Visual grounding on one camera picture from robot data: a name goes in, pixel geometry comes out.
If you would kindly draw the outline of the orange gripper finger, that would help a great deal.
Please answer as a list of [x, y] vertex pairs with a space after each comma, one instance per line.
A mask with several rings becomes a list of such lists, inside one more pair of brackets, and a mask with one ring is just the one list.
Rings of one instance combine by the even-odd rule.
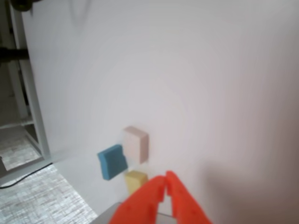
[[164, 201], [166, 178], [158, 175], [135, 191], [117, 208], [110, 224], [154, 224]]
[[172, 171], [166, 172], [167, 195], [171, 197], [172, 216], [178, 224], [210, 224], [211, 221], [185, 185]]

